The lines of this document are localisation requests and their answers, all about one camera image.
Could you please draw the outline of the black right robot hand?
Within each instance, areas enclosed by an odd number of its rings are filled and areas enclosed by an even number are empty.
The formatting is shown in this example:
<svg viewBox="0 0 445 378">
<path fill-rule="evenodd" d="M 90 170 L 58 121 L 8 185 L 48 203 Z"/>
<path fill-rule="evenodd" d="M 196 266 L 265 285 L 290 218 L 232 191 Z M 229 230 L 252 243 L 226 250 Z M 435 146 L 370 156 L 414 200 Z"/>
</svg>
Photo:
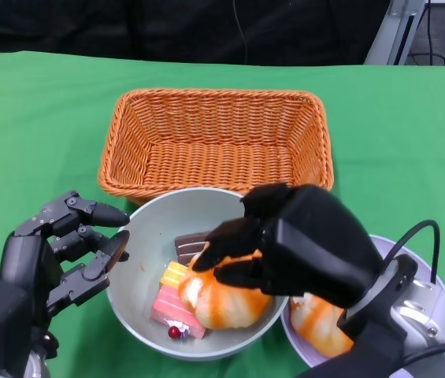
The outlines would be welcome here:
<svg viewBox="0 0 445 378">
<path fill-rule="evenodd" d="M 194 271 L 213 270 L 220 283 L 267 295 L 311 293 L 347 309 L 383 269 L 356 216 L 321 187 L 266 184 L 241 202 L 243 216 L 209 233 Z"/>
</svg>

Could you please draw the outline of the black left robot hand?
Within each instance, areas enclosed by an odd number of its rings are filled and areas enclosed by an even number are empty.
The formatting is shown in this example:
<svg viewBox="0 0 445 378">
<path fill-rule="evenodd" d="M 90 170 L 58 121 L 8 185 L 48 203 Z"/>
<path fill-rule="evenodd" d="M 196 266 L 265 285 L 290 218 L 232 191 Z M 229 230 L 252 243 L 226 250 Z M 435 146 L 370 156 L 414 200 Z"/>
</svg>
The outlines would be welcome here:
<svg viewBox="0 0 445 378">
<path fill-rule="evenodd" d="M 129 221 L 122 210 L 69 191 L 9 235 L 0 279 L 28 293 L 36 322 L 48 321 L 109 286 L 110 270 L 129 258 Z"/>
</svg>

